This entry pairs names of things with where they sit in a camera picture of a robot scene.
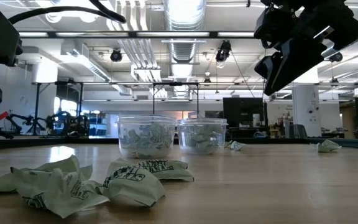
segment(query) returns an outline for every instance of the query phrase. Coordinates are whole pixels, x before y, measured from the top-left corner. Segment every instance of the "window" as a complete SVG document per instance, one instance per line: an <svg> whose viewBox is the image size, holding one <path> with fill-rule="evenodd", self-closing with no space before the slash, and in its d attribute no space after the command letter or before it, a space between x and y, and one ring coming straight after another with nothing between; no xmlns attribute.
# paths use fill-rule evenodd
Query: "window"
<svg viewBox="0 0 358 224"><path fill-rule="evenodd" d="M72 116L77 115L77 104L74 101L62 100L60 107L62 108L62 111L67 111Z"/></svg>
<svg viewBox="0 0 358 224"><path fill-rule="evenodd" d="M59 112L59 107L60 107L60 98L59 97L55 97L55 102L53 104L53 112L55 114L57 114Z"/></svg>

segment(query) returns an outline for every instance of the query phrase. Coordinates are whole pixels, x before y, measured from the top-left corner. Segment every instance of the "ceiling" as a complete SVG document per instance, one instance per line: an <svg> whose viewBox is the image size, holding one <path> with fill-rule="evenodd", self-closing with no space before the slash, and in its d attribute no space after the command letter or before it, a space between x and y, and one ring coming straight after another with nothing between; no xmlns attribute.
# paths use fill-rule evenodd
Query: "ceiling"
<svg viewBox="0 0 358 224"><path fill-rule="evenodd" d="M84 4L87 0L76 0L77 5ZM242 30L252 32L255 28L255 22L260 13L264 10L263 5L259 1L252 1L251 7L245 7L245 1L236 0L207 0L206 14L204 18L204 30ZM149 30L165 30L165 22L163 16L163 4L159 0L146 1L147 4L147 24ZM346 4L354 11L355 18L358 20L358 0L348 0ZM6 17L16 15L20 12L28 11L33 7L39 7L34 0L0 0L0 11ZM92 23L82 22L77 17L63 17L58 23L50 23L45 16L33 17L15 24L19 31L91 31L109 30L106 25L106 19L99 17ZM103 67L115 80L123 82L132 82L133 78L129 75L131 70L131 61L125 52L121 62L112 62L109 58L113 49L119 48L117 39L75 39L76 45L85 44L89 47L90 57ZM196 53L196 63L191 80L202 82L205 78L205 72L210 72L212 82L241 82L244 79L248 82L263 82L263 79L254 72L254 65L265 54L272 54L273 50L265 52L259 40L253 39L232 39L233 54L228 58L224 68L217 68L214 59L216 49L220 46L222 40L206 39L206 43L199 44ZM60 60L64 60L67 55L60 55L60 45L63 40L49 39L25 39L24 45L33 45L50 53ZM168 78L170 74L170 61L167 44L161 43L161 39L152 39L152 48L157 59L157 63L161 68L162 78ZM348 72L358 71L358 41L341 51L344 59L342 63L323 62L318 65L319 80L329 81L332 77L340 76ZM59 77L73 77L75 80L92 82L96 78L84 66L75 63L64 64L65 69L59 70ZM342 76L340 82L358 82L358 74L351 76ZM94 86L92 90L105 90L109 86ZM214 88L213 86L204 86L204 88ZM321 86L321 89L329 90L330 86ZM345 90L352 90L354 86L347 86Z"/></svg>

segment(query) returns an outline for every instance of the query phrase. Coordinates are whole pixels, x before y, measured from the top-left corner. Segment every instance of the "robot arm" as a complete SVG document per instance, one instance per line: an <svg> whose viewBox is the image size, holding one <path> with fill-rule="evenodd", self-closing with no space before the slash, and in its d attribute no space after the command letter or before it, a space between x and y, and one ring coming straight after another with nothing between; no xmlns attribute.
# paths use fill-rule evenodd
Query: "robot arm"
<svg viewBox="0 0 358 224"><path fill-rule="evenodd" d="M264 48L275 48L255 71L267 79L271 95L324 60L324 39L341 50L358 38L358 21L345 0L260 0L267 6L254 33ZM299 17L295 12L304 7Z"/></svg>

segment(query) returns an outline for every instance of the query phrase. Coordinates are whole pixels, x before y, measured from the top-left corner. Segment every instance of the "wooden table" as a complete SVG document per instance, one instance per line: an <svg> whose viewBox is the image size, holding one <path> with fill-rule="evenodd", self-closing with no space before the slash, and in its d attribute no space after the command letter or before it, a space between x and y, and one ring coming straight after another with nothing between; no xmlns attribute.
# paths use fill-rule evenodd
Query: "wooden table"
<svg viewBox="0 0 358 224"><path fill-rule="evenodd" d="M93 164L102 182L117 145L74 145L0 150L0 175L9 167L37 167L75 154ZM358 223L358 149L318 154L309 145L248 145L213 156L181 154L194 183L167 183L151 208L104 203L62 220L0 194L0 223Z"/></svg>

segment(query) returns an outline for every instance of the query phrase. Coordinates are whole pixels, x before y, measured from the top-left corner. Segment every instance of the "clear plastic container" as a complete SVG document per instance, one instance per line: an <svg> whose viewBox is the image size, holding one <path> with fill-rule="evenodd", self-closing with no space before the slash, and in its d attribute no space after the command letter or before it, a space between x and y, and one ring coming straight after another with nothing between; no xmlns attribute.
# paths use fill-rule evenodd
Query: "clear plastic container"
<svg viewBox="0 0 358 224"><path fill-rule="evenodd" d="M117 125L119 150L125 157L158 159L172 152L175 118L122 116Z"/></svg>
<svg viewBox="0 0 358 224"><path fill-rule="evenodd" d="M193 118L177 121L180 149L188 154L207 155L224 148L226 119Z"/></svg>

